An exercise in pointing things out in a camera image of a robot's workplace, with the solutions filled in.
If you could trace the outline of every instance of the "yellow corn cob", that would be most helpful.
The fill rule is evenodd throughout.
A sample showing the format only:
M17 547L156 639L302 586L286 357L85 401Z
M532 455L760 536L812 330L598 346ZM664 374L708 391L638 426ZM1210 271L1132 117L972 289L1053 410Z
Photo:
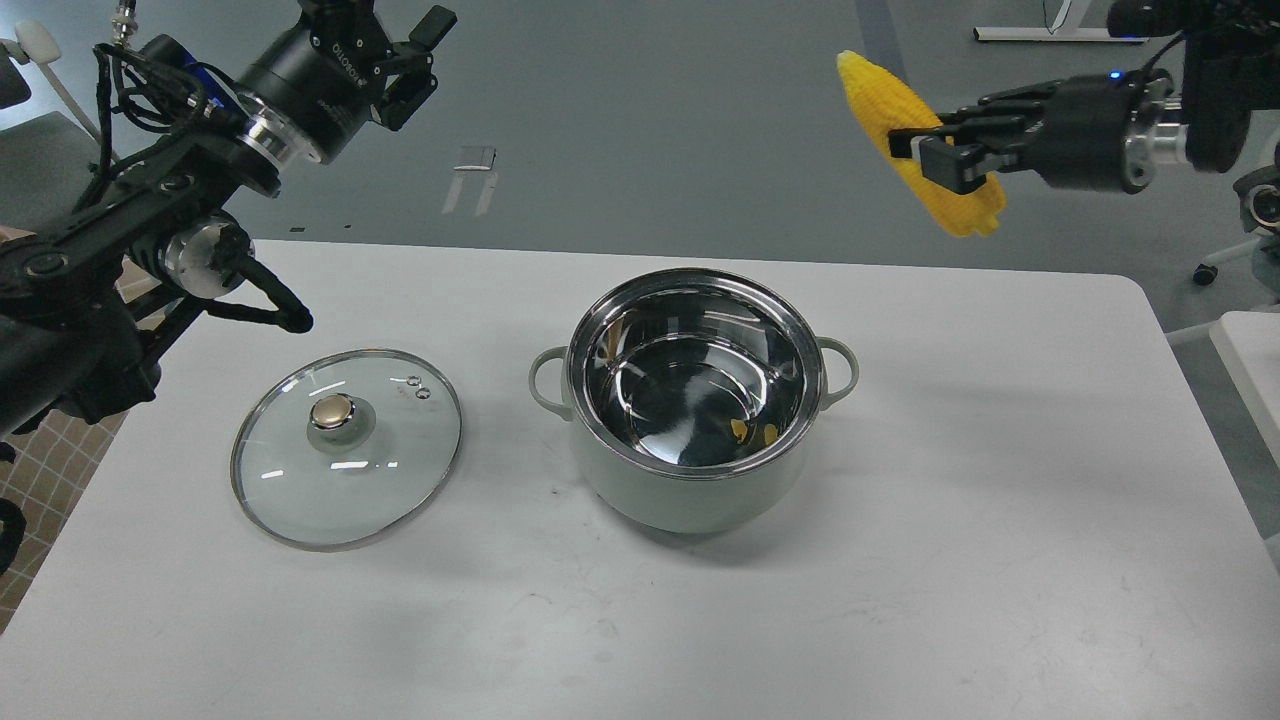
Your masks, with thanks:
M836 55L836 68L854 117L942 229L965 237L973 232L987 236L1000 227L996 213L1005 209L1005 191L995 177L988 177L987 184L975 192L955 195L925 179L919 163L890 156L888 131L942 124L920 96L892 73L856 53L846 50Z

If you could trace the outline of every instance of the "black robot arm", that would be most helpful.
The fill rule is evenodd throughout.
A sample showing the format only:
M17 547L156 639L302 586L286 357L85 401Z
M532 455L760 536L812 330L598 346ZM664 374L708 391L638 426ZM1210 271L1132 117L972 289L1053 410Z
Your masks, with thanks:
M367 120L399 129L435 90L431 50L457 18L434 6L392 44L371 0L300 5L298 24L239 81L166 36L138 53L128 33L95 47L104 147L93 181L74 211L0 245L0 434L32 429L51 407L96 423L152 400L161 355L202 313L311 328L221 206L242 186L275 196L291 158L329 163ZM113 164L116 113L161 138ZM114 288L125 256L161 283L128 304ZM274 309L216 300L243 281ZM156 329L137 327L163 307Z
M940 114L932 128L888 135L895 158L915 158L925 178L969 193L988 172L1034 170L1050 186L1139 192L1156 165L1190 163L1225 173L1254 110L1280 108L1280 4L1265 0L1121 0L1115 37L1172 42L1129 72L1055 79L987 95ZM1183 91L1156 60L1185 42Z

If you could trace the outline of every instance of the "pot handle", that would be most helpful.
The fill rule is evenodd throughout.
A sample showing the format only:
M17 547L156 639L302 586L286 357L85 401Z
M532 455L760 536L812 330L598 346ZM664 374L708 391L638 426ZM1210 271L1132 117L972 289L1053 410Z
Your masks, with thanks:
M566 350L568 350L568 347L562 345L559 347L553 347L547 352L543 352L538 357L534 357L534 364L532 366L529 368L529 395L534 396L534 402L538 402L543 407L550 410L552 413L556 413L564 421L572 421L573 420L572 407L570 407L568 405L562 405L559 402L553 402L550 400L547 400L538 392L538 370L540 370L543 365L550 363L552 360L563 361Z
M819 337L818 347L838 352L849 363L849 384L836 392L828 392L818 400L818 410L826 410L854 392L854 386L858 384L858 356L847 345L829 337Z

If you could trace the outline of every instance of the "stainless steel pot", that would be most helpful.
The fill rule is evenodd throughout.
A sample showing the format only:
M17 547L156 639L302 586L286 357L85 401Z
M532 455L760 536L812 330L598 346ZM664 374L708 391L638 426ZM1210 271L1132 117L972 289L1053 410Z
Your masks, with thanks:
M822 350L849 363L827 391ZM563 359L562 402L538 370ZM582 316L570 345L529 369L534 400L573 423L591 487L623 515L707 533L764 512L795 484L820 410L852 392L858 359L815 337L771 290L730 273L662 270L618 286Z

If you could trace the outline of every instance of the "pot lid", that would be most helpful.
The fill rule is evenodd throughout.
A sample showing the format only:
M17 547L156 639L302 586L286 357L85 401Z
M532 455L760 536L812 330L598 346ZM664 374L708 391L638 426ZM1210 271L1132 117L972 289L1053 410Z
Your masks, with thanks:
M280 380L241 425L232 487L288 544L338 550L422 506L453 466L462 410L421 357L353 350Z

